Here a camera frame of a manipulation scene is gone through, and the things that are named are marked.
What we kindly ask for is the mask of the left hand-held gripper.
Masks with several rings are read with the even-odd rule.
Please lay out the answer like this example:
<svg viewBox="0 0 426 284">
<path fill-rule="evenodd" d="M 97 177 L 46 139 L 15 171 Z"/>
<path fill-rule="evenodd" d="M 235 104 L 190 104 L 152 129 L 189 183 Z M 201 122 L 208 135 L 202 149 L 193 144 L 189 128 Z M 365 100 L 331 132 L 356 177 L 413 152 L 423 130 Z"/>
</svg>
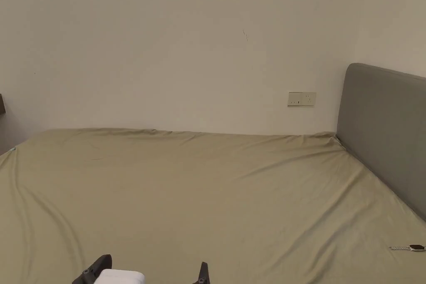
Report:
<svg viewBox="0 0 426 284">
<path fill-rule="evenodd" d="M 104 254 L 85 269 L 72 284 L 144 284 L 144 274 L 137 271 L 112 269 L 112 256 Z M 210 284 L 208 264 L 202 262 L 198 284 Z"/>
</svg>

